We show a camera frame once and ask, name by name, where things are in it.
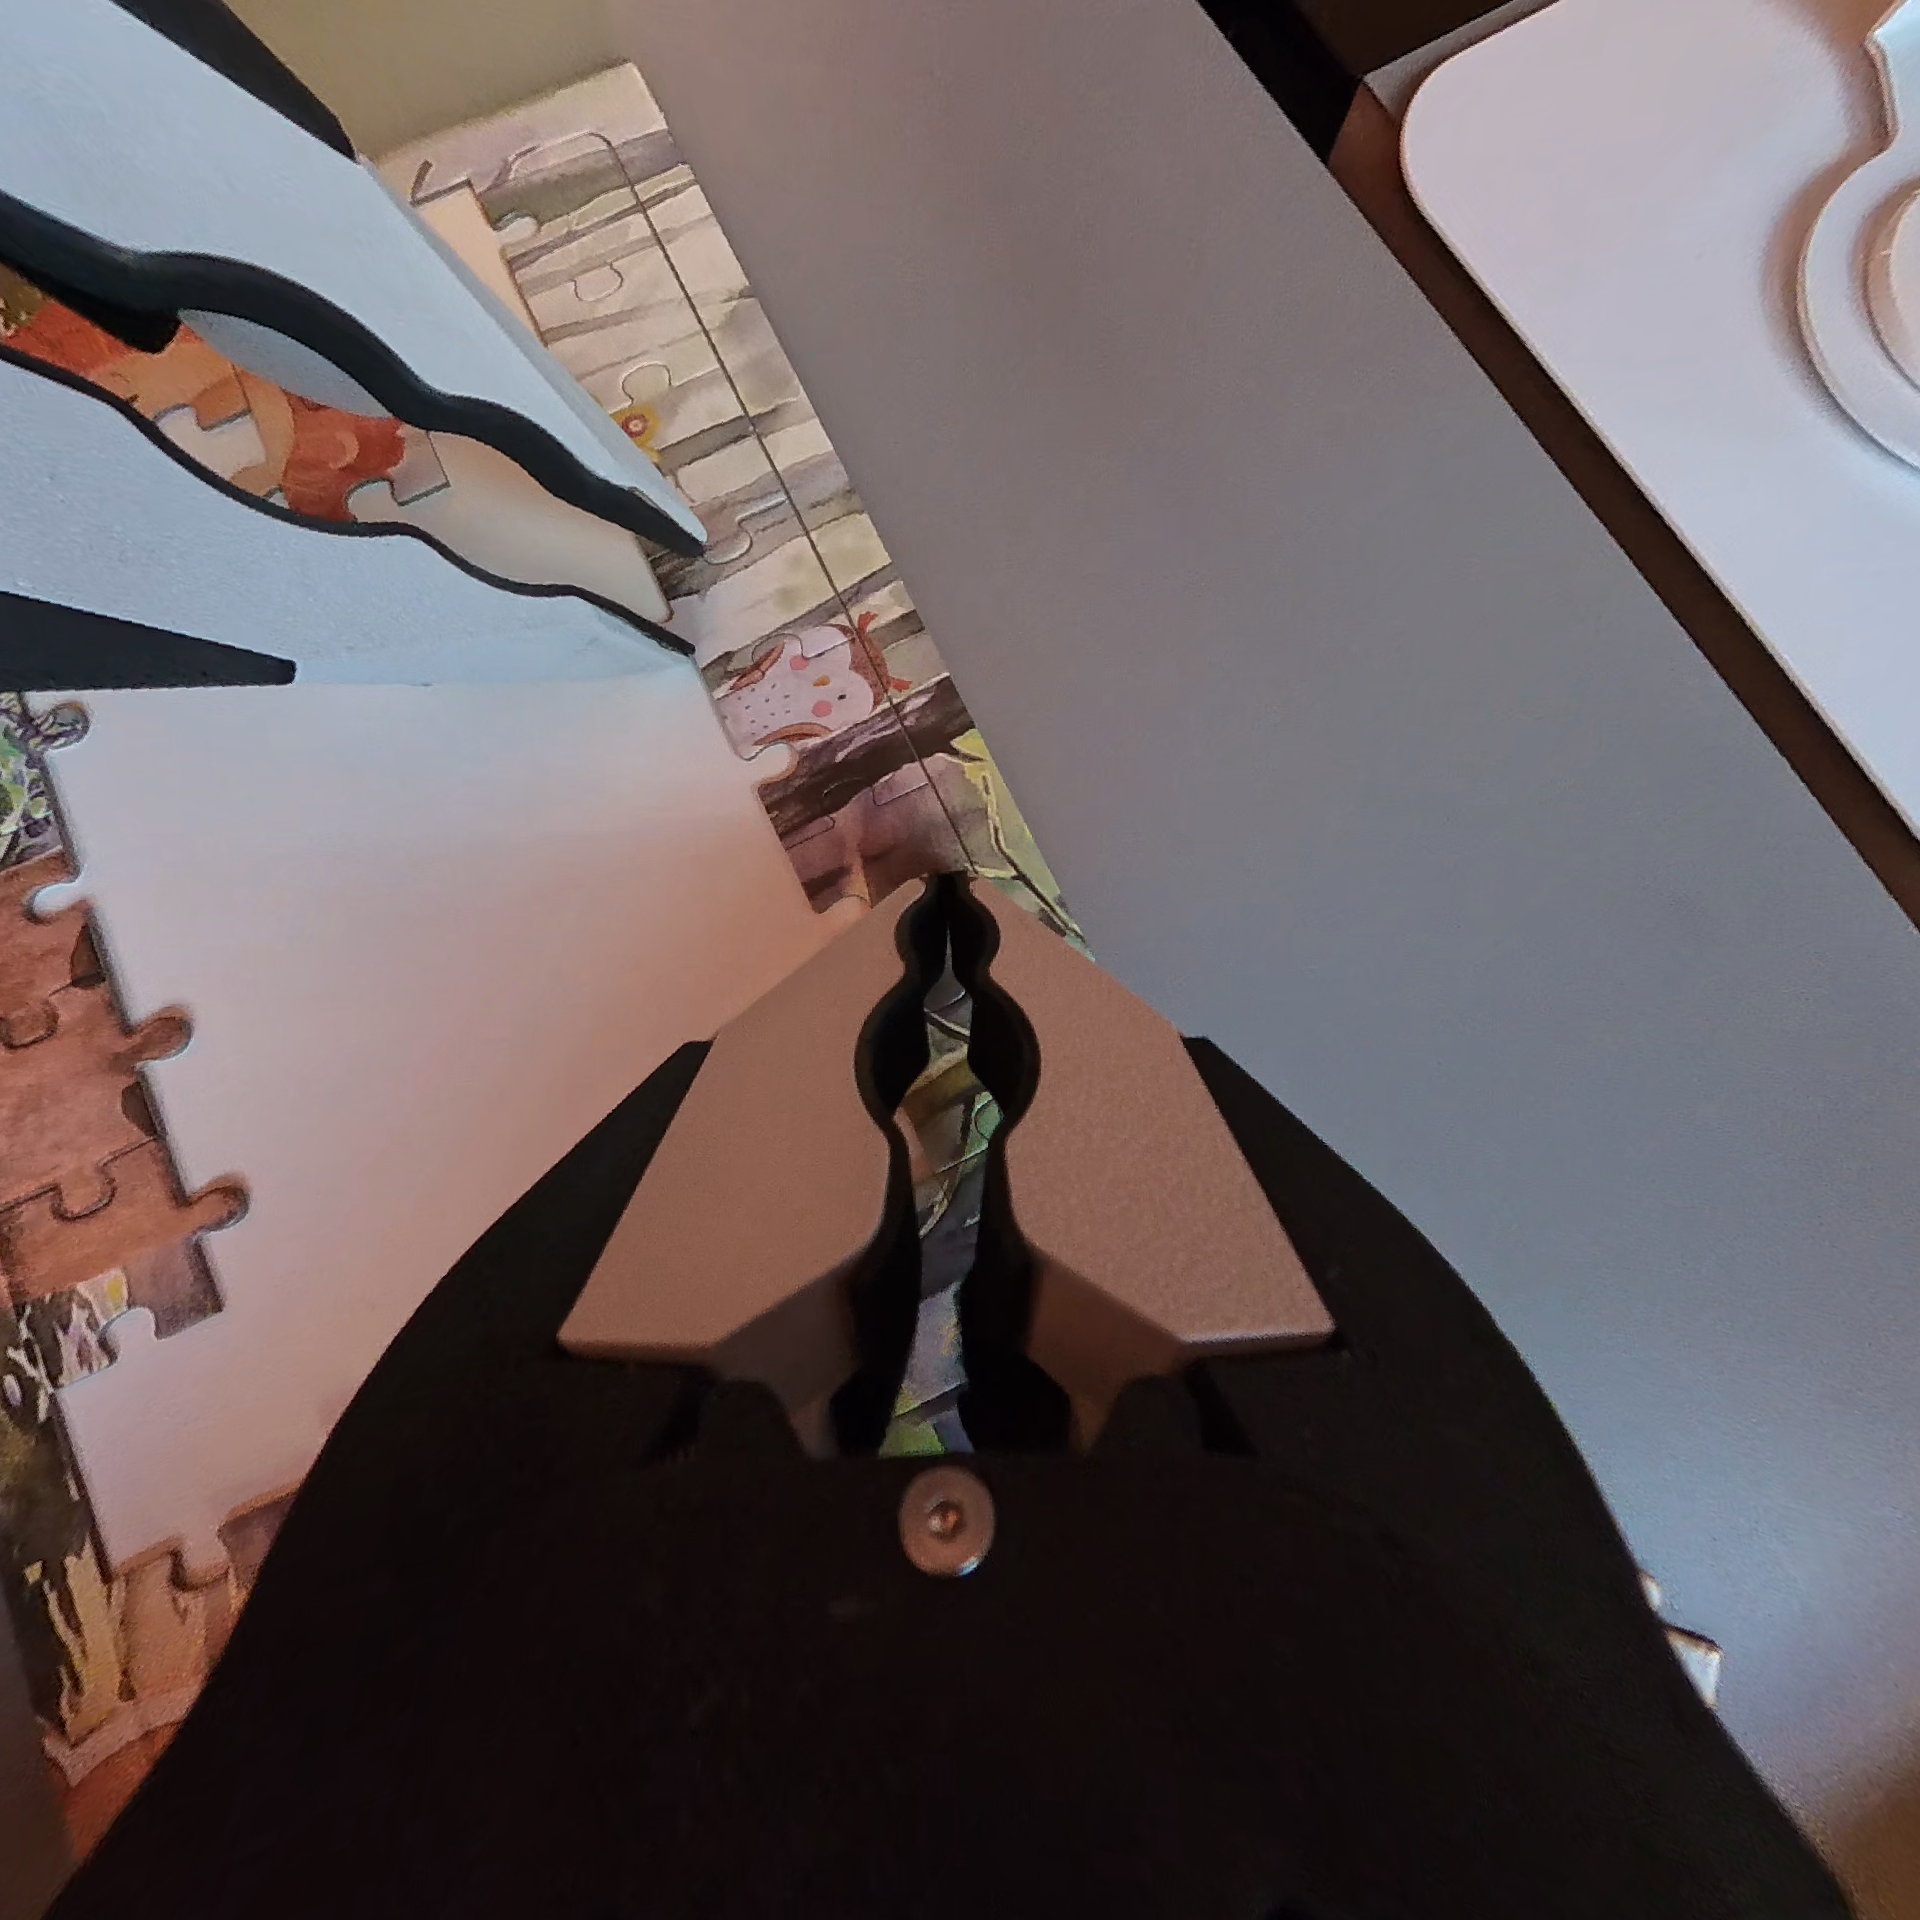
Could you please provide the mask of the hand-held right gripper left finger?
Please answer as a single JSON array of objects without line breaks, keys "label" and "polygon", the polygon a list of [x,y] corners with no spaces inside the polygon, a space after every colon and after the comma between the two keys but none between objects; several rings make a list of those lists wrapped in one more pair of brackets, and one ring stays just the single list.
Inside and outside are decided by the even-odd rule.
[{"label": "hand-held right gripper left finger", "polygon": [[896,1113],[929,1063],[951,881],[903,887],[727,1023],[561,1345],[760,1380],[846,1453],[894,1416],[921,1308]]}]

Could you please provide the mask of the jigsaw puzzle board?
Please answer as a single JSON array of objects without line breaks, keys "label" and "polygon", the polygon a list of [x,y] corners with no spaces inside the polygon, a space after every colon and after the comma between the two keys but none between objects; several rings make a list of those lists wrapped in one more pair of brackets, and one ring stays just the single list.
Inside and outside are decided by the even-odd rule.
[{"label": "jigsaw puzzle board", "polygon": [[5,1599],[82,1861],[442,1272],[677,1045],[899,887],[1085,937],[630,59],[378,171],[702,509],[702,559],[485,444],[5,272],[5,537],[153,472],[337,640],[598,623],[617,679],[5,692]]}]

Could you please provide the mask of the white document holder stand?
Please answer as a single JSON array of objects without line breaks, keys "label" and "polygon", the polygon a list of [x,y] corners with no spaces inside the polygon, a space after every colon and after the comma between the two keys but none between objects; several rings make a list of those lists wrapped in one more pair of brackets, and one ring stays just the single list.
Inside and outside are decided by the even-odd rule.
[{"label": "white document holder stand", "polygon": [[1797,317],[1850,418],[1919,466],[1919,5],[1890,7],[1866,51],[1879,74],[1885,143],[1814,219]]}]

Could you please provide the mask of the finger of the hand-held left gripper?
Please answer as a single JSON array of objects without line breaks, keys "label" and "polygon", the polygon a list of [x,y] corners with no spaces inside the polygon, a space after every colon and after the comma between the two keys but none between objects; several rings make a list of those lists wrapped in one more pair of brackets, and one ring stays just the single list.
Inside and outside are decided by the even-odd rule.
[{"label": "finger of the hand-held left gripper", "polygon": [[374,413],[482,442],[685,555],[682,495],[395,194],[145,15],[5,5],[5,260],[146,315],[295,346]]},{"label": "finger of the hand-held left gripper", "polygon": [[689,666],[659,627],[427,536],[274,513],[87,384],[8,357],[5,587],[294,661],[315,684],[599,681]]}]

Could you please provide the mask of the puzzle pieces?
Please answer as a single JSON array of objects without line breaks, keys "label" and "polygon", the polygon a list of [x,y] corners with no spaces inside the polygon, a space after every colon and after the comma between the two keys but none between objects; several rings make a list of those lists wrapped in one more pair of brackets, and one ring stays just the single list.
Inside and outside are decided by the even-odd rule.
[{"label": "puzzle pieces", "polygon": [[1675,1663],[1681,1663],[1681,1666],[1686,1668],[1695,1691],[1710,1711],[1718,1711],[1723,1663],[1721,1647],[1666,1619],[1664,1589],[1653,1572],[1639,1571],[1639,1586],[1649,1609],[1658,1616],[1664,1639]]}]

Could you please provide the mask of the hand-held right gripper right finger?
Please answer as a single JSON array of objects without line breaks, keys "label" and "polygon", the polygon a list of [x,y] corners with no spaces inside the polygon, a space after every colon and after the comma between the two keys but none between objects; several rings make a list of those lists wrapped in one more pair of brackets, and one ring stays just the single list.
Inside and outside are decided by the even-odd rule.
[{"label": "hand-held right gripper right finger", "polygon": [[997,892],[950,881],[950,945],[1000,1107],[958,1293],[973,1447],[1066,1449],[1138,1378],[1328,1341],[1182,1033]]}]

